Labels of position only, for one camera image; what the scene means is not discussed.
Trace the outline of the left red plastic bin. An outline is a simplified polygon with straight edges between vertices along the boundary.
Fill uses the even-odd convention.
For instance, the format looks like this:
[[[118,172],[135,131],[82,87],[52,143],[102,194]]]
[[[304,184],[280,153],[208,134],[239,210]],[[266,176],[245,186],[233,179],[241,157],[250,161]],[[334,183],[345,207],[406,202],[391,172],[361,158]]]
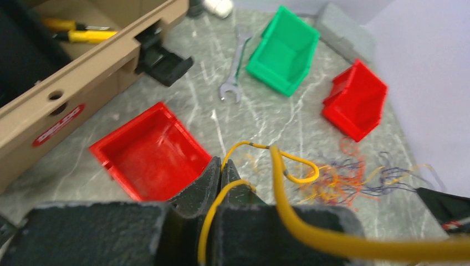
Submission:
[[[158,102],[89,148],[135,201],[167,201],[196,180],[211,155]]]

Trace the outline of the right red plastic bin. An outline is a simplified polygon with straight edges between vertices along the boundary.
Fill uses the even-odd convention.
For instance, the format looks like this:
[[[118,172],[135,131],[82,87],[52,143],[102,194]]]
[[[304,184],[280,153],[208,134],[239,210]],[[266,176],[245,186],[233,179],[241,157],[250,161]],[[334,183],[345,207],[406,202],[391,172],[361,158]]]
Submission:
[[[332,80],[321,114],[339,131],[360,142],[381,122],[388,86],[356,59]]]

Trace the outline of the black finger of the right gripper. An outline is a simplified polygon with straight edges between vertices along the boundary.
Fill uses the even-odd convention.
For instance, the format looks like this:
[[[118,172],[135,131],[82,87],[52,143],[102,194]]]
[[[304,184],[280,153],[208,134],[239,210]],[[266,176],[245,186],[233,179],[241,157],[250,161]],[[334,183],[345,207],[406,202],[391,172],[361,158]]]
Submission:
[[[446,233],[469,233],[469,198],[423,187],[416,192]]]

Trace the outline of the silver open-end wrench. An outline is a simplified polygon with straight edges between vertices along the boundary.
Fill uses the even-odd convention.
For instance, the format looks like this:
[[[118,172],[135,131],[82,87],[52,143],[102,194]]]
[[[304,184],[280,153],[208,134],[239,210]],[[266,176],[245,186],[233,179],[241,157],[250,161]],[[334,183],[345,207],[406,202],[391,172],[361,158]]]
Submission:
[[[225,101],[227,93],[231,92],[235,95],[236,103],[238,103],[241,99],[241,93],[238,87],[238,72],[240,69],[240,63],[243,59],[246,43],[251,39],[251,37],[253,37],[253,33],[249,27],[240,25],[236,28],[236,33],[237,46],[234,51],[231,68],[226,81],[219,87],[219,95],[221,100]]]

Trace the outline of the tan plastic toolbox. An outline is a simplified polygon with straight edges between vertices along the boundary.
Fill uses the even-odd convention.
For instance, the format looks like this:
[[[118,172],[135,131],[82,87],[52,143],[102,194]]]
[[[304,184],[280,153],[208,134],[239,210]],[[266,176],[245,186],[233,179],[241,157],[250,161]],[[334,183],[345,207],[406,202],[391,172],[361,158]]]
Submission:
[[[192,66],[164,47],[189,1],[2,1],[1,190],[140,74],[171,86]],[[60,43],[41,17],[110,26],[99,44]]]

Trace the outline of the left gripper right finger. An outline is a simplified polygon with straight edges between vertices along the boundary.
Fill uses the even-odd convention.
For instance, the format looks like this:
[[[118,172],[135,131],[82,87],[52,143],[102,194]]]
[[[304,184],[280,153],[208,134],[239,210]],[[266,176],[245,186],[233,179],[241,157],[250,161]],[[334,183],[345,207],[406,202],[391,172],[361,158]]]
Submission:
[[[222,186],[240,180],[231,159]],[[296,214],[316,227],[364,236],[357,216],[348,208],[293,206]],[[367,265],[366,260],[335,257],[296,240],[280,221],[274,205],[263,202],[245,185],[229,191],[211,226],[211,265]]]

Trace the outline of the grey plastic case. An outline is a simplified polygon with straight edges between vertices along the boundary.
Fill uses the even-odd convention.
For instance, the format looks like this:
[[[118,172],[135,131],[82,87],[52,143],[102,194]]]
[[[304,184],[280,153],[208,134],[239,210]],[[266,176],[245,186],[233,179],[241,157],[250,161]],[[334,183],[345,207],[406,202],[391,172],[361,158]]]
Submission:
[[[334,3],[328,2],[321,8],[314,27],[321,39],[347,61],[360,59],[366,64],[374,61],[374,36]]]

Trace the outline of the white pipe fitting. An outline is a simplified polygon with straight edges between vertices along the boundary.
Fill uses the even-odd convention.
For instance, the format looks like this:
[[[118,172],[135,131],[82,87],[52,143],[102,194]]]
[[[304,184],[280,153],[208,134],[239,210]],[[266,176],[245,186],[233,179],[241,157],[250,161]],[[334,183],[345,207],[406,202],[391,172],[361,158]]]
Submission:
[[[234,7],[232,0],[204,0],[202,5],[207,12],[220,19],[227,18]]]

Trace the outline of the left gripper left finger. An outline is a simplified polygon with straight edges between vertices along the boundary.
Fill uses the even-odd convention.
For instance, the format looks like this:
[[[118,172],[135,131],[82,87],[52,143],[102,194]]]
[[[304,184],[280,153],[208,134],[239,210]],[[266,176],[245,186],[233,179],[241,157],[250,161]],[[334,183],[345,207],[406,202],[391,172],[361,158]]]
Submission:
[[[203,215],[218,193],[221,159],[168,201],[68,201],[36,206],[2,265],[196,265]]]

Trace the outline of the green plastic bin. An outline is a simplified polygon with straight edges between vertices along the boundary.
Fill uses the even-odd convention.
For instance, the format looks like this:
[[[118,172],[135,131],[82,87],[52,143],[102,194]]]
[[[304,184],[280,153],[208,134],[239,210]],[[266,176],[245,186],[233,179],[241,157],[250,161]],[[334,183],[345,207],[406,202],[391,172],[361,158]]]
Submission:
[[[262,32],[246,71],[290,97],[309,74],[319,40],[318,30],[280,6]]]

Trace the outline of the yellow handled tool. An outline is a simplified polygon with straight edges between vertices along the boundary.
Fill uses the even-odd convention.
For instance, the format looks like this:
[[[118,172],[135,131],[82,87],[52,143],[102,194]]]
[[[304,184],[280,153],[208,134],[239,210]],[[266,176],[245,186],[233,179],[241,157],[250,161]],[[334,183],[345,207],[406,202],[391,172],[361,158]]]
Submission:
[[[54,39],[69,43],[99,44],[117,33],[110,27],[91,26],[74,20],[42,18],[41,22],[52,31]]]

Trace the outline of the red plastic bin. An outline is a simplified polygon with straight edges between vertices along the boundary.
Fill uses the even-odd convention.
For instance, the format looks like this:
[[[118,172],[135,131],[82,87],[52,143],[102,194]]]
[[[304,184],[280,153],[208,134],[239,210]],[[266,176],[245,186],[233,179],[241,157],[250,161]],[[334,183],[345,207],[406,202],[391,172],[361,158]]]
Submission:
[[[211,155],[158,102],[89,148],[135,201],[167,201],[196,180]]]
[[[360,142],[381,122],[388,86],[356,59],[332,80],[321,114],[339,131]]]

